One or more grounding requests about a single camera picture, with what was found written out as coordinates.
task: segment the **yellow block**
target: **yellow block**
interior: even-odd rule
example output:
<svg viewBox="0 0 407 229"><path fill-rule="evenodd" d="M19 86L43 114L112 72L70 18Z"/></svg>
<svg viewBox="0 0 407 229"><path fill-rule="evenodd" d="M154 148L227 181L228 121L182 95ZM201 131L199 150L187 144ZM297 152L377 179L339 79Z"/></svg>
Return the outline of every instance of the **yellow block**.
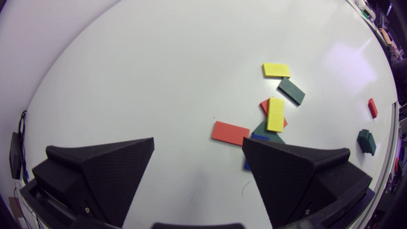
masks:
<svg viewBox="0 0 407 229"><path fill-rule="evenodd" d="M267 130L282 132L284 128L284 100L270 97Z"/></svg>
<svg viewBox="0 0 407 229"><path fill-rule="evenodd" d="M290 77L286 64L263 63L263 70L266 77Z"/></svg>

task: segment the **small red block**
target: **small red block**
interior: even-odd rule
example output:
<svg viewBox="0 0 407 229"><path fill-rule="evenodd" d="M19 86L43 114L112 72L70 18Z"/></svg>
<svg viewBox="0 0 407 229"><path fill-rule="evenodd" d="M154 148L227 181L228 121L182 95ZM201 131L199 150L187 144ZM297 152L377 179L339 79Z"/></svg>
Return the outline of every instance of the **small red block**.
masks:
<svg viewBox="0 0 407 229"><path fill-rule="evenodd" d="M266 99L263 102L261 102L260 107L263 110L264 114L267 116L267 113L269 111L269 99Z"/></svg>
<svg viewBox="0 0 407 229"><path fill-rule="evenodd" d="M263 102L261 102L260 107L261 107L261 109L263 110L264 114L267 117L267 114L269 112L269 99L266 99ZM285 118L284 118L284 127L287 126L287 125L288 125L287 120L285 120Z"/></svg>
<svg viewBox="0 0 407 229"><path fill-rule="evenodd" d="M240 126L216 121L212 138L228 143L243 145L243 137L249 137L250 130Z"/></svg>
<svg viewBox="0 0 407 229"><path fill-rule="evenodd" d="M369 99L368 106L369 106L370 113L372 114L373 118L376 118L377 117L377 109L376 109L376 105L374 104L373 99Z"/></svg>

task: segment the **rectangular block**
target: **rectangular block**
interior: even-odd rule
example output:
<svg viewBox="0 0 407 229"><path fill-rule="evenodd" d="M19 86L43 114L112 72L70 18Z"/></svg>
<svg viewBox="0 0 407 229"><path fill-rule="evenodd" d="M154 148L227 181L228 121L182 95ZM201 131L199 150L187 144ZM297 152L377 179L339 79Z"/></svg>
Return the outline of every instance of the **rectangular block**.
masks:
<svg viewBox="0 0 407 229"><path fill-rule="evenodd" d="M267 127L269 131L282 132L284 128L284 100L270 97Z"/></svg>
<svg viewBox="0 0 407 229"><path fill-rule="evenodd" d="M302 101L304 100L305 93L291 83L291 81L289 81L286 77L282 79L278 85L278 89L297 105L301 105Z"/></svg>
<svg viewBox="0 0 407 229"><path fill-rule="evenodd" d="M270 138L267 137L267 136L261 136L261 135L257 135L257 134L252 134L252 138L253 139L258 139L258 140L263 140L263 141L270 140Z"/></svg>
<svg viewBox="0 0 407 229"><path fill-rule="evenodd" d="M267 116L267 113L269 112L269 99L264 100L263 102L260 103L261 110L263 110L264 114ZM284 118L284 127L287 126L287 120Z"/></svg>
<svg viewBox="0 0 407 229"><path fill-rule="evenodd" d="M249 137L250 130L240 126L216 121L212 138L228 143L243 145L243 137Z"/></svg>
<svg viewBox="0 0 407 229"><path fill-rule="evenodd" d="M374 138L371 133L369 135L368 141L369 141L370 148L372 150L370 153L372 154L372 156L374 156L374 152L376 151L376 143L374 142Z"/></svg>
<svg viewBox="0 0 407 229"><path fill-rule="evenodd" d="M258 127L253 131L256 135L267 136L269 141L285 144L285 142L277 135L276 132L271 132L266 130L266 122L263 121L258 125Z"/></svg>
<svg viewBox="0 0 407 229"><path fill-rule="evenodd" d="M369 132L369 130L361 130L357 137L357 142L363 153L370 153L372 156L374 156L376 151L376 143L374 142L373 135Z"/></svg>
<svg viewBox="0 0 407 229"><path fill-rule="evenodd" d="M263 63L265 77L290 77L290 70L286 64Z"/></svg>
<svg viewBox="0 0 407 229"><path fill-rule="evenodd" d="M244 169L245 169L245 170L250 170L249 163L247 162L247 160L246 160L246 162L245 162Z"/></svg>
<svg viewBox="0 0 407 229"><path fill-rule="evenodd" d="M368 106L369 106L369 110L370 110L370 113L372 114L373 118L376 118L377 109L376 109L376 105L374 104L373 98L369 99Z"/></svg>

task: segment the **dark green block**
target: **dark green block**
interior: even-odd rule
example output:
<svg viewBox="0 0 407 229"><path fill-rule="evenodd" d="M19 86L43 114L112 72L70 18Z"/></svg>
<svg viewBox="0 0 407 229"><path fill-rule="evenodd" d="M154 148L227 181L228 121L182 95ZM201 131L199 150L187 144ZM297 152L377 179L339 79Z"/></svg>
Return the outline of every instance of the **dark green block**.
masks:
<svg viewBox="0 0 407 229"><path fill-rule="evenodd" d="M363 153L370 153L372 156L374 156L376 144L374 142L373 135L369 132L369 130L363 129L359 131L357 142Z"/></svg>
<svg viewBox="0 0 407 229"><path fill-rule="evenodd" d="M266 121L263 121L258 125L258 127L253 131L254 134L269 137L272 142L283 143L285 142L277 135L276 132L266 130Z"/></svg>
<svg viewBox="0 0 407 229"><path fill-rule="evenodd" d="M357 142L359 143L360 149L362 150L363 153L369 152L368 142L366 141L366 139L364 139L363 137L359 137L357 139Z"/></svg>
<svg viewBox="0 0 407 229"><path fill-rule="evenodd" d="M372 148L371 154L372 154L372 156L374 156L374 152L376 151L376 143L374 142L374 138L373 138L372 134L369 135L368 141L369 141L370 147Z"/></svg>
<svg viewBox="0 0 407 229"><path fill-rule="evenodd" d="M305 93L296 85L291 83L287 77L284 77L278 85L278 89L288 96L295 104L300 105L305 97Z"/></svg>

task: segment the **white wall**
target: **white wall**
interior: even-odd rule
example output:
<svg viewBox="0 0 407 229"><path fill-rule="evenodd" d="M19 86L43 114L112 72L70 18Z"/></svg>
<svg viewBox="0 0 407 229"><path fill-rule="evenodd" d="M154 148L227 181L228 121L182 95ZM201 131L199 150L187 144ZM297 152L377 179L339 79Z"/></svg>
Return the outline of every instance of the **white wall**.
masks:
<svg viewBox="0 0 407 229"><path fill-rule="evenodd" d="M6 2L0 13L0 194L6 205L14 190L8 158L11 133L18 130L21 112L72 40L119 1Z"/></svg>

